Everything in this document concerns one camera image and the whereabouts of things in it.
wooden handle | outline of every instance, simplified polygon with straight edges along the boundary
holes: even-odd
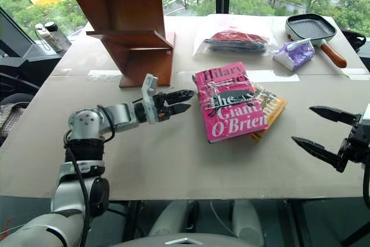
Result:
[[[329,56],[331,61],[340,68],[346,68],[347,67],[347,61],[338,53],[336,52],[330,45],[327,43],[324,43],[320,47],[326,54]]]

yellow book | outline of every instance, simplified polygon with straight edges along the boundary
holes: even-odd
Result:
[[[256,98],[260,102],[261,109],[267,118],[268,130],[273,122],[282,113],[288,102],[256,83],[253,83],[253,87],[256,91]],[[267,132],[267,130],[251,134],[251,137],[255,141],[259,141],[261,137]]]

bottle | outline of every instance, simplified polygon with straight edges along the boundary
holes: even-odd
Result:
[[[72,45],[68,38],[63,34],[62,31],[58,28],[58,25],[50,21],[45,24],[45,28],[51,33],[51,35],[57,40],[57,42],[62,46],[63,50],[67,51]]]
[[[54,37],[50,34],[50,32],[42,25],[41,23],[37,23],[35,25],[35,32],[38,37],[45,40],[55,52],[63,51],[62,46],[54,39]]]

floor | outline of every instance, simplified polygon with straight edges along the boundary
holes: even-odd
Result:
[[[138,220],[141,234],[145,235],[150,231],[151,225],[168,203],[167,201],[143,203]],[[299,246],[289,203],[283,200],[252,200],[252,203],[261,220],[266,247]],[[231,227],[230,201],[214,200],[213,205],[222,221]],[[124,208],[119,204],[112,204],[111,207],[124,212]],[[4,231],[17,227],[40,214],[47,213],[49,208],[48,199],[0,197],[0,229]],[[304,211],[313,247],[340,246],[340,240],[370,220],[370,211],[363,204],[362,198],[309,201],[304,203]],[[105,212],[92,222],[86,246],[103,247],[119,243],[124,225],[123,217]],[[198,233],[232,236],[217,221],[209,201],[205,200],[199,202],[195,229]],[[370,246],[370,235],[353,245],[353,247],[362,246]]]

purple package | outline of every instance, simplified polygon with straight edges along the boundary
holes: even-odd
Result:
[[[311,44],[311,39],[298,40],[285,43],[284,46],[273,55],[273,59],[294,71],[301,65],[311,60],[315,49]]]

